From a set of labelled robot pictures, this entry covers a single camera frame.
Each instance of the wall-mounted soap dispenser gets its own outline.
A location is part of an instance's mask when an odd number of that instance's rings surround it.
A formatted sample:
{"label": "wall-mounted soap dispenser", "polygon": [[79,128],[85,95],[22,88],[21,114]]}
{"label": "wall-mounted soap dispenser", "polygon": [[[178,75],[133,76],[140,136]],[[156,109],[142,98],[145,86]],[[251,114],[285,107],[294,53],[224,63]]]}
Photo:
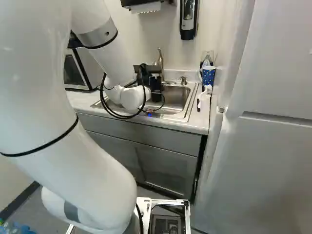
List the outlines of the wall-mounted soap dispenser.
{"label": "wall-mounted soap dispenser", "polygon": [[197,34],[200,0],[180,0],[180,32],[182,40],[193,40]]}
{"label": "wall-mounted soap dispenser", "polygon": [[177,0],[120,0],[121,6],[127,8],[132,13],[149,13],[153,11],[159,11],[161,9],[162,2],[168,2],[169,4],[176,4]]}

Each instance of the metal stand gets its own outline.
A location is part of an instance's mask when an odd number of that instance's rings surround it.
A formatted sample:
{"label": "metal stand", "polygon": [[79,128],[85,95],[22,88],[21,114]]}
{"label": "metal stand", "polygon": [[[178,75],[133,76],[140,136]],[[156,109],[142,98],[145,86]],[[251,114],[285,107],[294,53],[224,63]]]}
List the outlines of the metal stand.
{"label": "metal stand", "polygon": [[75,227],[74,225],[69,225],[69,228],[67,229],[66,234],[75,234]]}
{"label": "metal stand", "polygon": [[[144,234],[148,234],[150,219],[151,219],[151,211],[154,206],[167,206],[169,209],[175,209],[177,207],[182,208],[184,214],[181,216],[184,219],[185,223],[185,234],[191,234],[191,224],[190,224],[190,203],[188,200],[162,200],[162,199],[150,199],[148,197],[138,197],[136,199],[136,203],[138,204],[142,221],[144,226]],[[66,234],[75,234],[74,225],[70,225]]]}

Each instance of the stainless steel sink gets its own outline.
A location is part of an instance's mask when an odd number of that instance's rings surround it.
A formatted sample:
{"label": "stainless steel sink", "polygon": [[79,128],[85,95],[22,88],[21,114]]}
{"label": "stainless steel sink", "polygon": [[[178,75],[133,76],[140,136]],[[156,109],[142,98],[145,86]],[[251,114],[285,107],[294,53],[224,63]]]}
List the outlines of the stainless steel sink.
{"label": "stainless steel sink", "polygon": [[[187,85],[173,83],[174,82],[165,83],[163,85],[162,94],[165,97],[165,103],[161,109],[149,115],[143,112],[140,115],[146,117],[156,117],[162,119],[187,122],[190,117],[198,83],[188,82]],[[105,97],[105,101],[113,111],[122,113],[123,115],[127,115],[127,113],[129,114],[135,113],[126,110],[122,105],[117,105],[113,103],[111,100],[109,100],[108,97]],[[159,107],[161,107],[162,104],[163,104],[162,101],[152,102],[152,100],[148,100],[145,104],[144,110],[145,111],[156,110]],[[94,103],[93,105],[91,105],[91,107],[103,109],[101,101]]]}

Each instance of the white refrigerator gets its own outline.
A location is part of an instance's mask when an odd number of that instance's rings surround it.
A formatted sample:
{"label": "white refrigerator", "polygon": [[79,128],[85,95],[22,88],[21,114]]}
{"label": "white refrigerator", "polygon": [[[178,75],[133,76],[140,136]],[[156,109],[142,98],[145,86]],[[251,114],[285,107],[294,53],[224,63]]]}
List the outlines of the white refrigerator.
{"label": "white refrigerator", "polygon": [[312,1],[229,0],[191,224],[312,233]]}

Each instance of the faucet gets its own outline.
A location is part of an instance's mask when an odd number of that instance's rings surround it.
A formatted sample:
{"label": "faucet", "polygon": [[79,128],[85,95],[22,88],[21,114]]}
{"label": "faucet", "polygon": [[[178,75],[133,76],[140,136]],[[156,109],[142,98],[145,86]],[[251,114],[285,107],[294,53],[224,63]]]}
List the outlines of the faucet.
{"label": "faucet", "polygon": [[160,48],[157,48],[158,52],[159,52],[159,57],[158,59],[153,63],[154,66],[160,66],[161,67],[161,73],[159,74],[159,76],[161,77],[161,81],[163,82],[165,80],[165,76],[164,76],[164,58],[162,56],[162,52]]}
{"label": "faucet", "polygon": [[179,80],[181,80],[181,85],[187,85],[186,77],[181,76]]}

